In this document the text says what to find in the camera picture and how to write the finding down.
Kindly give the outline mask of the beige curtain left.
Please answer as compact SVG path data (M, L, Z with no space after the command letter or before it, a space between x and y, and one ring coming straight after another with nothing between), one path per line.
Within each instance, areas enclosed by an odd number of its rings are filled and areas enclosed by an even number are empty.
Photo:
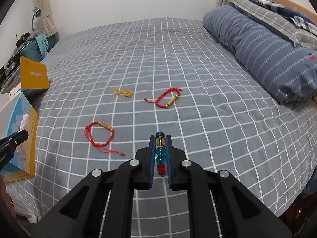
M47 36L55 35L57 28L51 12L50 0L35 0L35 5L41 9L42 25Z

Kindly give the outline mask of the teal storage box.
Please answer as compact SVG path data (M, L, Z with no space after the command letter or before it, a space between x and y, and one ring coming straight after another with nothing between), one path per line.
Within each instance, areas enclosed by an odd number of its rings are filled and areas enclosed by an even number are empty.
M42 62L43 60L36 39L24 46L20 51L20 55L36 62Z

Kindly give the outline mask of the teal cloth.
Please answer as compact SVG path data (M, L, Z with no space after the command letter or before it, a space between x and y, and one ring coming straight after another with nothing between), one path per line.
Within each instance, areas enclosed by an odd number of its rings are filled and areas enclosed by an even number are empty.
M40 49L41 57L44 59L48 53L48 48L49 48L47 35L45 32L43 32L40 35L38 35L35 39Z

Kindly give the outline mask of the white blue cardboard jewelry box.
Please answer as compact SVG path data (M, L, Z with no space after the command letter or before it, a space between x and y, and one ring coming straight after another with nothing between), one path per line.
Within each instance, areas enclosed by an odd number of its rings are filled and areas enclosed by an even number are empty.
M27 130L29 138L19 145L14 157L1 170L4 182L35 176L35 136L39 114L31 99L49 88L47 68L26 57L20 58L20 83L9 93L1 94L1 139Z

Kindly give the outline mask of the grey checked bed sheet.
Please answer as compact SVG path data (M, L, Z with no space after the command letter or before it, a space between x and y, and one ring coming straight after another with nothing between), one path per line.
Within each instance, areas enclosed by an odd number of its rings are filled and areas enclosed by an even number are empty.
M43 217L89 172L132 159L158 131L228 170L281 215L316 167L316 106L280 104L196 20L156 18L67 36L45 57L35 176L8 190Z

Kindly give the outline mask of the grey checked folded quilt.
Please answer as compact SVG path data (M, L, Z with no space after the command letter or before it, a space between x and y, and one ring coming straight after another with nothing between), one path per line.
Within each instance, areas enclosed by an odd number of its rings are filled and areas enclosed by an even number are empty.
M227 0L249 17L276 30L294 47L316 50L316 25L300 12L272 0Z

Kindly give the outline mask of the blue striped pillow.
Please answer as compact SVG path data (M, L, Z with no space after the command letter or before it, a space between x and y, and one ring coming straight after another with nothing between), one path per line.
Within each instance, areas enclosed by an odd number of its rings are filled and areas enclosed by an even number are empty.
M202 24L279 103L316 96L315 50L294 47L229 4L208 12Z

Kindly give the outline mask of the wooden headboard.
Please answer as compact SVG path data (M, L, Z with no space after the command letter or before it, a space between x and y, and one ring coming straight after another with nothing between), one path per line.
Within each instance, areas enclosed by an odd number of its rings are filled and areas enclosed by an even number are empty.
M309 9L306 9L305 7L303 7L297 3L294 3L292 1L289 1L289 0L273 0L273 1L280 3L286 7L292 8L292 9L300 12L301 14L304 14L311 21L313 21L314 24L316 24L316 20L317 20L316 12L312 12Z

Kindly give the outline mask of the blue desk lamp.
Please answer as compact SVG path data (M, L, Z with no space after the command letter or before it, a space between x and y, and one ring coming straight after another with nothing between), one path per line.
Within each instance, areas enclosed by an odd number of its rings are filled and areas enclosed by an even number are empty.
M32 31L34 32L34 19L39 18L41 16L41 9L39 7L34 7L32 9L32 12L33 12L33 17L31 21L31 28L32 28Z

